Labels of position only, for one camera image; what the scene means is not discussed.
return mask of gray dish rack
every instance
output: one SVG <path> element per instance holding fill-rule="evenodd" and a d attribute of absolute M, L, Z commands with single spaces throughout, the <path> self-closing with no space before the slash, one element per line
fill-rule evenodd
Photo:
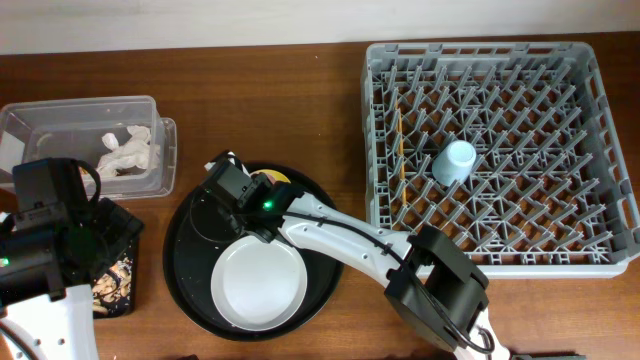
<path fill-rule="evenodd" d="M 439 227 L 492 278 L 612 277 L 640 254 L 587 44 L 374 44 L 362 96 L 371 224 Z M 444 187 L 431 162 L 455 139 L 478 157 L 466 181 Z"/>

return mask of clear plastic bin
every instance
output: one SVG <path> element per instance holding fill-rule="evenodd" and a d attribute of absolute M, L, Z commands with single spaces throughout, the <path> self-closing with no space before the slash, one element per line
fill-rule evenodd
<path fill-rule="evenodd" d="M 177 161 L 175 122 L 160 118 L 149 96 L 89 98 L 10 104 L 0 113 L 0 188 L 14 192 L 11 170 L 20 163 L 48 157 L 70 157 L 98 165 L 110 152 L 102 143 L 113 133 L 120 144 L 131 135 L 127 126 L 151 130 L 146 170 L 102 179 L 102 194 L 112 199 L 166 196 L 173 190 Z M 95 184 L 85 179 L 87 194 Z"/>

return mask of white wall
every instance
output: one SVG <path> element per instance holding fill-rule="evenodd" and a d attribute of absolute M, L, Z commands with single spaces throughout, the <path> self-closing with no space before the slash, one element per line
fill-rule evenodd
<path fill-rule="evenodd" d="M 0 54 L 640 30 L 638 0 L 0 0 Z"/>

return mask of white plate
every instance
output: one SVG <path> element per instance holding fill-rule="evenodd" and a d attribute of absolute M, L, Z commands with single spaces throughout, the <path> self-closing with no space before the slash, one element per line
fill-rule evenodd
<path fill-rule="evenodd" d="M 211 276 L 211 295 L 232 325 L 265 331 L 282 325 L 300 307 L 307 290 L 307 268 L 295 248 L 265 244 L 246 236 L 220 255 Z"/>

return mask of wooden table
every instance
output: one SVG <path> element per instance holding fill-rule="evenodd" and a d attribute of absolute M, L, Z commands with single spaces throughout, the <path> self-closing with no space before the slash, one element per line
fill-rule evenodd
<path fill-rule="evenodd" d="M 479 40 L 590 43 L 633 188 L 640 194 L 640 168 L 632 165 L 640 163 L 640 33 Z M 434 353 L 402 323 L 379 285 L 350 268 L 313 321 L 261 343 L 231 342 L 199 328 L 173 302 L 162 273 L 162 244 L 173 212 L 202 179 L 202 165 L 226 148 L 245 160 L 269 160 L 304 172 L 324 187 L 341 211 L 364 219 L 360 72 L 367 46 L 0 57 L 0 106 L 148 94 L 157 101 L 160 114 L 177 123 L 173 193 L 121 203 L 145 222 L 146 230 L 140 242 L 136 310 L 95 323 L 102 359 L 176 359 L 194 353 L 201 359 L 405 358 Z M 11 208 L 7 196 L 0 203 Z M 592 360 L 640 354 L 640 261 L 610 280 L 496 280 L 489 298 L 500 341 L 519 353 L 575 351 Z"/>

